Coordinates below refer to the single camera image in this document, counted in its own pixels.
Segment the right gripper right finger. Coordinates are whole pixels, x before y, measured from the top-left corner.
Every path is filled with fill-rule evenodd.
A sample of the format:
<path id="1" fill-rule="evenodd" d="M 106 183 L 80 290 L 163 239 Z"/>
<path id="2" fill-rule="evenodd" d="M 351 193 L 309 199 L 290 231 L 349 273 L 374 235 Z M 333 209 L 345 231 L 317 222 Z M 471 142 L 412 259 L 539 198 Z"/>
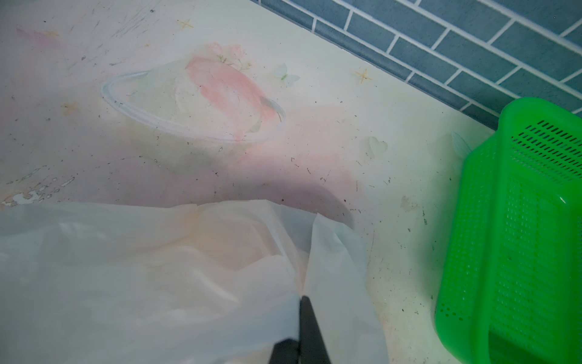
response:
<path id="1" fill-rule="evenodd" d="M 312 302 L 307 296 L 300 301 L 299 363 L 331 364 Z"/>

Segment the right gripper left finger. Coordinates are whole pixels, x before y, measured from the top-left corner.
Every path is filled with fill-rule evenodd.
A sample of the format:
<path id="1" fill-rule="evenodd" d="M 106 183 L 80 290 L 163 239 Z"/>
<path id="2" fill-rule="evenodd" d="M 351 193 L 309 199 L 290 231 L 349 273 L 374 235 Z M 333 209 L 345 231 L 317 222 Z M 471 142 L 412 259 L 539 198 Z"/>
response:
<path id="1" fill-rule="evenodd" d="M 294 339 L 286 339 L 274 345 L 269 364 L 298 364 L 299 342 Z"/>

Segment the white plastic bag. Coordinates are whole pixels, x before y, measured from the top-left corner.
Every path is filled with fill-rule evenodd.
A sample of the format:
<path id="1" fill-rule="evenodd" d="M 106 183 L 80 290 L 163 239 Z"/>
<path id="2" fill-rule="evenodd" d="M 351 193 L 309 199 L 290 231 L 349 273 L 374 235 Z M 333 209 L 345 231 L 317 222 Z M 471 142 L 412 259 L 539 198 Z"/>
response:
<path id="1" fill-rule="evenodd" d="M 307 298 L 333 363 L 386 363 L 365 244 L 267 200 L 1 213 L 3 363 L 265 363 L 304 347 Z"/>

